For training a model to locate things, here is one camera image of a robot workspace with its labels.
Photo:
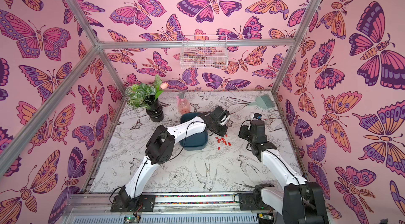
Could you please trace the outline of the teal plastic storage box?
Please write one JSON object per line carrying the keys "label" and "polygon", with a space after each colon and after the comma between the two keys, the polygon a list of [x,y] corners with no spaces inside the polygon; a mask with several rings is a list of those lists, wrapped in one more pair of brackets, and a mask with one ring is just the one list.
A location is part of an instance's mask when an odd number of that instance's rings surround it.
{"label": "teal plastic storage box", "polygon": [[[186,113],[181,116],[180,122],[181,123],[188,122],[199,115],[201,115],[201,113]],[[205,148],[207,143],[208,143],[208,135],[206,131],[196,133],[191,136],[187,136],[185,140],[180,141],[180,145],[186,151],[202,150]]]}

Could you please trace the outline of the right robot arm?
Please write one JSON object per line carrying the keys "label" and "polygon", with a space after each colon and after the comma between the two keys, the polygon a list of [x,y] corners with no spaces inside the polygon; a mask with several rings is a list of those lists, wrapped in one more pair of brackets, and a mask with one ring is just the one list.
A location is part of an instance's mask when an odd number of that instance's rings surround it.
{"label": "right robot arm", "polygon": [[243,122],[238,136],[247,141],[251,153],[266,166],[283,187],[277,191],[271,185],[256,186],[255,191],[263,203],[282,217],[285,224],[328,224],[329,218],[323,190],[316,182],[299,175],[282,158],[276,146],[267,140],[262,120]]}

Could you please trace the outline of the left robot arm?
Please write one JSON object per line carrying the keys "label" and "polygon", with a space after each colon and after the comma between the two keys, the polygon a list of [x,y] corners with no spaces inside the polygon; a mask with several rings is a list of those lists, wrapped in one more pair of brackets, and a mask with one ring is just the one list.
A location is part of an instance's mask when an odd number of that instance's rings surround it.
{"label": "left robot arm", "polygon": [[213,111],[202,113],[174,127],[158,126],[146,144],[145,156],[140,167],[130,181],[120,189],[115,201],[121,203],[124,208],[134,209],[137,199],[155,170],[172,158],[176,144],[207,130],[224,136],[228,129],[226,122],[229,117],[228,111]]}

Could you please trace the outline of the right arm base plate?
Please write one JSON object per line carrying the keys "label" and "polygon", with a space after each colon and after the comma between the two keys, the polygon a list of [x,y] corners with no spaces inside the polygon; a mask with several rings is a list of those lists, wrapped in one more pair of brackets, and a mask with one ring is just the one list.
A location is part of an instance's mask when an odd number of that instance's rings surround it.
{"label": "right arm base plate", "polygon": [[238,202],[240,210],[274,210],[280,213],[283,211],[283,195],[280,192],[264,190],[258,195],[253,193],[239,193]]}

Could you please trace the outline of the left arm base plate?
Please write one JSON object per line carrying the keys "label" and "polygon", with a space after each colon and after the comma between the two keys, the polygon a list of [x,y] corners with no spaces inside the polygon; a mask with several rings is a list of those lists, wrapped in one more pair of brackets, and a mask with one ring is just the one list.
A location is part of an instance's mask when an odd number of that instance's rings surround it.
{"label": "left arm base plate", "polygon": [[155,206],[155,195],[140,195],[135,199],[118,195],[114,197],[110,211],[113,213],[123,212],[153,212]]}

